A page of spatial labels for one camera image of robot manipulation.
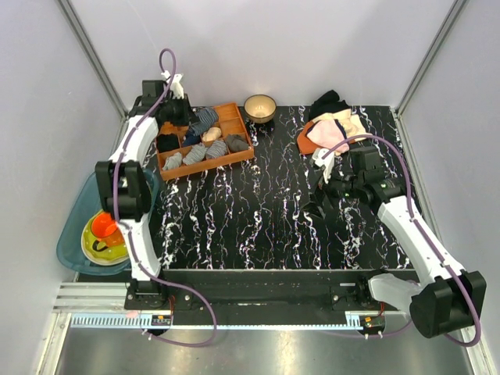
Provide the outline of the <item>blue striped underwear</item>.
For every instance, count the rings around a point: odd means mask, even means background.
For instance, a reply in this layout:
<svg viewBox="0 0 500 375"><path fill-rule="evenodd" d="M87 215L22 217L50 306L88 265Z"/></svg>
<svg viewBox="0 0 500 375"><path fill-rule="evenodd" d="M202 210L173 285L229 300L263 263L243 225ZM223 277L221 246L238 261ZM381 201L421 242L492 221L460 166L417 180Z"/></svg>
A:
<svg viewBox="0 0 500 375"><path fill-rule="evenodd" d="M199 136L209 130L218 120L219 115L212 107L201 109L196 115L198 120L188 128L190 135Z"/></svg>

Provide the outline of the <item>orange wooden divider tray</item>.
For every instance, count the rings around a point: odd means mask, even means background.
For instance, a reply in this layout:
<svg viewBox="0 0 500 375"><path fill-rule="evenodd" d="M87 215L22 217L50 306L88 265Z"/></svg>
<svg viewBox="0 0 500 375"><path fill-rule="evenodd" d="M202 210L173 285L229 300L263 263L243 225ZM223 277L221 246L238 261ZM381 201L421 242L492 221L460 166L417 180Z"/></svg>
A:
<svg viewBox="0 0 500 375"><path fill-rule="evenodd" d="M254 158L255 149L246 130L238 105L235 102L229 102L227 104L216 105L213 108L219 117L219 121L215 122L213 126L213 128L220 130L219 137L210 137L209 140L207 140L201 135L201 141L198 144L204 145L206 148L210 148L214 141L222 141L227 148L226 154L211 159L204 157L204 159L199 162L186 165L184 163L184 158L193 148L193 145L184 145L184 139L188 131L188 126L178 127L174 126L172 123L165 122L159 128L159 135L173 134L177 139L177 147L165 148L163 145L158 146L158 139L155 140L159 173L164 181L172 180L178 177L185 177L194 173L200 173L205 170L228 166L233 163L239 163ZM226 143L229 136L239 136L242 138L247 144L246 149L236 152L234 151L234 148L230 148ZM166 160L177 152L179 152L182 156L180 166L170 170L163 169L166 164Z"/></svg>

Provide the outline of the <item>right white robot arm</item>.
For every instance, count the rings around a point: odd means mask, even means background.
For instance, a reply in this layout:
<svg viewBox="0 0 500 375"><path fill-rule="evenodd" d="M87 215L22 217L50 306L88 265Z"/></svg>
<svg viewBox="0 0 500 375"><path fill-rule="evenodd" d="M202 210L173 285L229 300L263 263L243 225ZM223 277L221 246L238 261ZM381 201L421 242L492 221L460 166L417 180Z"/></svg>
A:
<svg viewBox="0 0 500 375"><path fill-rule="evenodd" d="M322 175L303 209L324 217L325 200L360 200L393 234L418 277L414 284L388 271L368 273L356 283L357 305L367 310L390 305L408 314L425 338L466 327L479 330L487 287L484 277L466 271L444 248L419 214L406 180L386 177L376 148L356 148L349 155L352 173L340 176L334 171L335 154L326 148L315 150L311 163Z"/></svg>

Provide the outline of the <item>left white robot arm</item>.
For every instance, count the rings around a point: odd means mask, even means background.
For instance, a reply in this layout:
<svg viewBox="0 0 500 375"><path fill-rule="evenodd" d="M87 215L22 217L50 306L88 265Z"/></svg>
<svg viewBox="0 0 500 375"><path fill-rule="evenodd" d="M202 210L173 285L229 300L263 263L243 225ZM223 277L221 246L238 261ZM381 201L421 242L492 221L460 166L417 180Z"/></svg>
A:
<svg viewBox="0 0 500 375"><path fill-rule="evenodd" d="M129 310L161 309L168 303L168 287L159 279L161 266L149 230L153 198L142 164L165 122L185 125L189 121L191 107L182 77L175 73L142 82L142 95L129 114L122 140L108 160L95 165L102 209L116 221L130 258L125 300Z"/></svg>

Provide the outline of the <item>navy rolled underwear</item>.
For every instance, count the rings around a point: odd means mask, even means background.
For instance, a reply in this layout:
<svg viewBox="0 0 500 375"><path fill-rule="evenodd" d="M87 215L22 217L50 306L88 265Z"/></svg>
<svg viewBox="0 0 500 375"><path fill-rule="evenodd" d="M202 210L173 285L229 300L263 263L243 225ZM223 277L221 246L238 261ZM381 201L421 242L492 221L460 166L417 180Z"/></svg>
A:
<svg viewBox="0 0 500 375"><path fill-rule="evenodd" d="M184 140L182 142L182 147L197 145L202 142L200 135L194 135L190 133L186 133L184 135Z"/></svg>

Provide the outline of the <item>black rolled underwear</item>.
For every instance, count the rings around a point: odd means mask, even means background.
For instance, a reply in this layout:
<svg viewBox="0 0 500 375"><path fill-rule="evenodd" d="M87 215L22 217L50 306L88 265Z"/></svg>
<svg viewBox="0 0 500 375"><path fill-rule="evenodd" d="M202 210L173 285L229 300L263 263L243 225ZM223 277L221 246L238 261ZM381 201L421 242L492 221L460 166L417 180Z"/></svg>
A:
<svg viewBox="0 0 500 375"><path fill-rule="evenodd" d="M159 153L170 152L179 147L180 142L175 134L160 134L156 138L156 148Z"/></svg>

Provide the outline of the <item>peach rolled underwear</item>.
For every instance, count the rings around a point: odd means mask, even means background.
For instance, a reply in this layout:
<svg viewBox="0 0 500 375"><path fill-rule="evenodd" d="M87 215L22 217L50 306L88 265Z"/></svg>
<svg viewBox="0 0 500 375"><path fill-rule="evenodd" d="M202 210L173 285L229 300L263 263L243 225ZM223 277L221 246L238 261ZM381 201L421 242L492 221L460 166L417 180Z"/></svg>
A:
<svg viewBox="0 0 500 375"><path fill-rule="evenodd" d="M210 127L203 135L203 142L212 142L222 136L222 130L219 127Z"/></svg>

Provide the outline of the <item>grey striped rolled underwear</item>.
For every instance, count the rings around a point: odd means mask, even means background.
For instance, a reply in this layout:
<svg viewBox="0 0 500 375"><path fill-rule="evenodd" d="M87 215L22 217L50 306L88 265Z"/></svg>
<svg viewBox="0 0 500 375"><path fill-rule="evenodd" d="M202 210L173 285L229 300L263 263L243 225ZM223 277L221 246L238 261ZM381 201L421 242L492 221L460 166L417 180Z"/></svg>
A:
<svg viewBox="0 0 500 375"><path fill-rule="evenodd" d="M186 166L190 166L196 163L200 163L204 160L206 152L207 147L205 147L203 144L193 145L190 152L183 158L183 164Z"/></svg>

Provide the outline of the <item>light grey rolled underwear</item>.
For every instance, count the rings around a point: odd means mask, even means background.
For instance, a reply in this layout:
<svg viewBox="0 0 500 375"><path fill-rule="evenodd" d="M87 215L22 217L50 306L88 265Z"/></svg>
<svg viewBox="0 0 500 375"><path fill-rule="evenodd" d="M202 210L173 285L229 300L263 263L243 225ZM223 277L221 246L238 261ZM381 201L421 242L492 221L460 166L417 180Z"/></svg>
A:
<svg viewBox="0 0 500 375"><path fill-rule="evenodd" d="M166 161L162 167L163 170L174 170L182 165L183 156L180 152L176 152L171 156L166 158Z"/></svg>

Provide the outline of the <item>blue-grey striped rolled underwear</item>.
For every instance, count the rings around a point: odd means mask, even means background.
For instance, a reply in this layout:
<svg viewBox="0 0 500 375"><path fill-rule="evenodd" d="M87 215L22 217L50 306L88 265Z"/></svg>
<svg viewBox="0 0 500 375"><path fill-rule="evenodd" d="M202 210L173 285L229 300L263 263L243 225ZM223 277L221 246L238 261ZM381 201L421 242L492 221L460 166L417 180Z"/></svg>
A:
<svg viewBox="0 0 500 375"><path fill-rule="evenodd" d="M207 159L218 159L228 153L227 144L224 140L215 140L212 145L207 149L205 157Z"/></svg>

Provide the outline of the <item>pink underwear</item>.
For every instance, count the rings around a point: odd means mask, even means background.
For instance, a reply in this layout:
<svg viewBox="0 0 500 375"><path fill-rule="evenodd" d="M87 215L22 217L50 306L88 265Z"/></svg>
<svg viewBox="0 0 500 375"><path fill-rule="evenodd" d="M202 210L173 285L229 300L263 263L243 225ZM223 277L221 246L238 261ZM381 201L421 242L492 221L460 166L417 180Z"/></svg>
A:
<svg viewBox="0 0 500 375"><path fill-rule="evenodd" d="M320 120L314 123L305 136L317 146L328 149L346 139L345 132L335 120Z"/></svg>

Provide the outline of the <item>cream underwear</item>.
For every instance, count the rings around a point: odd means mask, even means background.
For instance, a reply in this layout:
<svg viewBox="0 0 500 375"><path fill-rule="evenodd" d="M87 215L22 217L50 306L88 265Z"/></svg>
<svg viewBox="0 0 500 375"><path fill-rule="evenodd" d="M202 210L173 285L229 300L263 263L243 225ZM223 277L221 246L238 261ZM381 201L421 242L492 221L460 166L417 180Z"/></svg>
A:
<svg viewBox="0 0 500 375"><path fill-rule="evenodd" d="M343 138L354 137L354 139L351 140L351 143L363 141L366 139L363 135L369 134L363 126L359 115L353 114L350 109L344 109L335 113L325 112L324 114L312 119L314 123L324 120L333 122L343 135Z"/></svg>

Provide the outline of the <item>orange cloth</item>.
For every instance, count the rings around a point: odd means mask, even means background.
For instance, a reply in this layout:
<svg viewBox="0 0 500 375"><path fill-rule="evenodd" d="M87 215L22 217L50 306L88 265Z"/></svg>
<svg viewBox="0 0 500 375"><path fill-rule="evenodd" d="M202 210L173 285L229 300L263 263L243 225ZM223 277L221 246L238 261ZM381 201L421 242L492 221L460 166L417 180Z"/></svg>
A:
<svg viewBox="0 0 500 375"><path fill-rule="evenodd" d="M308 122L297 137L298 150L303 155L311 155L317 148L328 148L328 142L319 128L320 123Z"/></svg>

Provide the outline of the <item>beige ceramic bowl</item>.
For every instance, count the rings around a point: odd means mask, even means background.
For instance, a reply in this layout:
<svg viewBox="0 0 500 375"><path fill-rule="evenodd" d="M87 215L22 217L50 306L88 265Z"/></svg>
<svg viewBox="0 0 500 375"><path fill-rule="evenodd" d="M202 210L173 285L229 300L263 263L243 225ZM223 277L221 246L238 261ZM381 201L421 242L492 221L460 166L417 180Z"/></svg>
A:
<svg viewBox="0 0 500 375"><path fill-rule="evenodd" d="M274 118L277 104L269 95L253 95L246 99L244 110L254 123L268 123Z"/></svg>

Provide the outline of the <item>black garment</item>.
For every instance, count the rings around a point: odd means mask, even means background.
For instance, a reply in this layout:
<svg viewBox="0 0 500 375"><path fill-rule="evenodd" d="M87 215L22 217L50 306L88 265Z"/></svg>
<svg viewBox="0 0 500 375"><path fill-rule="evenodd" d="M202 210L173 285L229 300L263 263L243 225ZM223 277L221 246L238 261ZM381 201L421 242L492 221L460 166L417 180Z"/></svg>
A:
<svg viewBox="0 0 500 375"><path fill-rule="evenodd" d="M340 95L335 90L329 90L311 104L308 121L313 121L325 113L339 113L350 108L351 106L345 100L341 100Z"/></svg>

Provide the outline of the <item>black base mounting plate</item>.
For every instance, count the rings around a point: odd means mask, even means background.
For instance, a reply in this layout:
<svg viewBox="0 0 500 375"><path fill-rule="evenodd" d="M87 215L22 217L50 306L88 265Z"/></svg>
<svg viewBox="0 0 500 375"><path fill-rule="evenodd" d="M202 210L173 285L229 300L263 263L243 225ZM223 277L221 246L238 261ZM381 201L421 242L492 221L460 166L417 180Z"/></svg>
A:
<svg viewBox="0 0 500 375"><path fill-rule="evenodd" d="M130 280L124 307L129 310L193 309L203 295L214 309L302 307L327 311L368 311L391 307L377 302L364 284L371 271L356 270L169 270L159 279Z"/></svg>

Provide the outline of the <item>orange cup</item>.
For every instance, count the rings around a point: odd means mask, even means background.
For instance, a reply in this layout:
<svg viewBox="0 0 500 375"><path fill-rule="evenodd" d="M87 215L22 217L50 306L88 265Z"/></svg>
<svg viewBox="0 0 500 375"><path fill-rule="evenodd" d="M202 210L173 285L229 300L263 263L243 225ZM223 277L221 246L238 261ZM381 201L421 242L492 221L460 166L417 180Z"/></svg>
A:
<svg viewBox="0 0 500 375"><path fill-rule="evenodd" d="M103 239L114 234L117 230L117 225L115 220L112 218L110 213L100 212L91 223L91 232L97 238Z"/></svg>

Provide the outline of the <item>yellow-green dotted plate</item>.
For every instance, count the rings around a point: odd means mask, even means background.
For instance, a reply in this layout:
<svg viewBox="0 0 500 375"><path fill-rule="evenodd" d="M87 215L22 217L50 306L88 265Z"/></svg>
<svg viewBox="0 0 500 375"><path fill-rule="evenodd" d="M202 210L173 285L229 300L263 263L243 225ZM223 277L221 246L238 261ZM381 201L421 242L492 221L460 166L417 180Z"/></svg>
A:
<svg viewBox="0 0 500 375"><path fill-rule="evenodd" d="M81 248L84 256L100 266L115 266L129 259L127 246L120 229L113 235L100 239L91 232L91 223L98 211L85 224L81 234Z"/></svg>

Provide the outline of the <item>teal plastic bin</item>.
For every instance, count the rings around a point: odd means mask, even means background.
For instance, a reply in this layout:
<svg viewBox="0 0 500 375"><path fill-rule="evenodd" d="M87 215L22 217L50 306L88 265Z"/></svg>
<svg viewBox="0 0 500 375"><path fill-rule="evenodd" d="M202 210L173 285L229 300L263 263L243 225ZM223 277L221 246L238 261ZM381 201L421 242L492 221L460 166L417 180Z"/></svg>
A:
<svg viewBox="0 0 500 375"><path fill-rule="evenodd" d="M118 223L129 259L115 266L100 266L89 261L81 248L81 234L85 224L98 211L102 204L98 191L98 182L94 173L85 182L68 216L65 227L56 246L58 260L68 269L91 276L112 276L132 268L132 274L139 280L146 280L141 275L141 268L157 276L160 264L152 245L152 232L149 230L151 213L144 214L139 221L122 219Z"/></svg>

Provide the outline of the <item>aluminium frame rail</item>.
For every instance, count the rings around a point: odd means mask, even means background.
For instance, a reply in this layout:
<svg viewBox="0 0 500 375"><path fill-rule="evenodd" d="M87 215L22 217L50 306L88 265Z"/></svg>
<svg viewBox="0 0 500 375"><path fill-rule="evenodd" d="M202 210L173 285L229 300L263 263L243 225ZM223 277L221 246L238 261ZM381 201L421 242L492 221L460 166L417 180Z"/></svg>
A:
<svg viewBox="0 0 500 375"><path fill-rule="evenodd" d="M123 100L118 94L114 84L112 83L104 64L98 56L98 53L87 33L83 22L77 14L74 5L69 0L56 0L55 3L60 8L66 22L69 24L78 44L80 45L83 53L85 54L91 68L94 70L102 88L108 96L112 107L116 110L120 119L124 120L127 117L128 110L123 104Z"/></svg>

